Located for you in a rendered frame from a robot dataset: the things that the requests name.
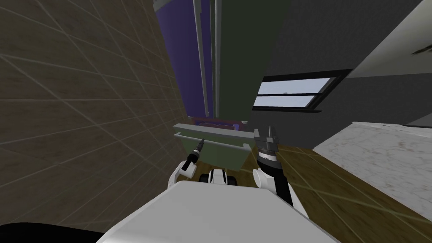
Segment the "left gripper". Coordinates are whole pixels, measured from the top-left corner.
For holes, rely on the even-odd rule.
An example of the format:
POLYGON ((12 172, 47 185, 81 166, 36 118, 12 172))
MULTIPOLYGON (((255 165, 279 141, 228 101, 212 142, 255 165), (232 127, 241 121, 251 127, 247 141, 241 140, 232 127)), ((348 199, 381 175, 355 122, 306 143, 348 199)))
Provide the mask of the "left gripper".
POLYGON ((200 153, 201 153, 201 150, 203 148, 204 141, 205 141, 205 139, 201 139, 199 141, 199 143, 197 144, 197 146, 195 147, 195 149, 192 151, 192 154, 194 154, 197 157, 200 157, 200 153))

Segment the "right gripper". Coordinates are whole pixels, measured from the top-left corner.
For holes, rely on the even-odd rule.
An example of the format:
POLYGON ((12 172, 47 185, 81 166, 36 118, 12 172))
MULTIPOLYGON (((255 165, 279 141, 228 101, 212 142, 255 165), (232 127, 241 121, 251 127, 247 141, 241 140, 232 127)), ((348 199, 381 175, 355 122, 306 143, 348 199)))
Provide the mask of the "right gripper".
POLYGON ((254 129, 254 140, 257 148, 273 153, 278 152, 279 138, 278 136, 275 136, 274 126, 268 127, 268 134, 269 138, 260 137, 259 130, 254 129))

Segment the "green drawer front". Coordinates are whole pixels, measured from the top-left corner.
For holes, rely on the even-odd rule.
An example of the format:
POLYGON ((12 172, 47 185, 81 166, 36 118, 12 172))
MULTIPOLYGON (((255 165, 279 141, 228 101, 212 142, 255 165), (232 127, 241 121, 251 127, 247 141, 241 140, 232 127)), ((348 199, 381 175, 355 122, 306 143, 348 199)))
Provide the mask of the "green drawer front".
MULTIPOLYGON (((244 143, 247 143, 251 148, 255 146, 254 134, 252 132, 180 123, 174 125, 173 129, 175 133, 180 132, 181 135, 198 138, 200 140, 205 139, 235 146, 242 146, 244 143)), ((186 154, 190 154, 199 143, 194 140, 179 139, 182 142, 186 154)), ((251 151, 242 151, 204 143, 199 160, 212 166, 239 171, 250 152, 251 151)))

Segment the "black framed window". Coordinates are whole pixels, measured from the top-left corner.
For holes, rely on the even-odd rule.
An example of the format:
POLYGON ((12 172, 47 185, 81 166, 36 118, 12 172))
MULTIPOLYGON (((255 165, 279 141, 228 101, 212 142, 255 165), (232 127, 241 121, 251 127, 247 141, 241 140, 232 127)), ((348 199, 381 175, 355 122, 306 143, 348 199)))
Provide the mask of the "black framed window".
POLYGON ((253 105, 254 111, 319 113, 318 105, 353 70, 265 76, 253 105))

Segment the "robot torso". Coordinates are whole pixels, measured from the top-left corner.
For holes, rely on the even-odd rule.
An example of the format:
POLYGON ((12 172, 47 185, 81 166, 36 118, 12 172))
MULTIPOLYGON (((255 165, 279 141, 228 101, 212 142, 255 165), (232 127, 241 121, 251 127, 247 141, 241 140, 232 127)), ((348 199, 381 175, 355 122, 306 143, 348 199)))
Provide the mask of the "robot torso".
POLYGON ((267 189, 180 181, 97 243, 340 243, 267 189))

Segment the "tall green and purple fridge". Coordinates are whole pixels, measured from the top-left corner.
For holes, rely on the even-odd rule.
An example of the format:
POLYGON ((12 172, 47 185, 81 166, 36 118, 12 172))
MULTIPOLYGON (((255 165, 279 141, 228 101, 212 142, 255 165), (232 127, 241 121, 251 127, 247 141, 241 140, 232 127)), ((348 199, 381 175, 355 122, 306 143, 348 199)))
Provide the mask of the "tall green and purple fridge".
MULTIPOLYGON (((220 114, 249 119, 292 0, 221 0, 220 114)), ((205 116, 193 0, 153 0, 187 116, 213 116, 211 0, 201 0, 209 117, 205 116)))

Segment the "white marble counter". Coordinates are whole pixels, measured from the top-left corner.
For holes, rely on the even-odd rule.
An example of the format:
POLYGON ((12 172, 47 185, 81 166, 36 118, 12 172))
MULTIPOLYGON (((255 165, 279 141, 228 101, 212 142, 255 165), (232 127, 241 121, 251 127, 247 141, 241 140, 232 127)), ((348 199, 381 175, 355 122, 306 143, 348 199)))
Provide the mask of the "white marble counter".
POLYGON ((432 127, 353 122, 314 152, 432 221, 432 127))

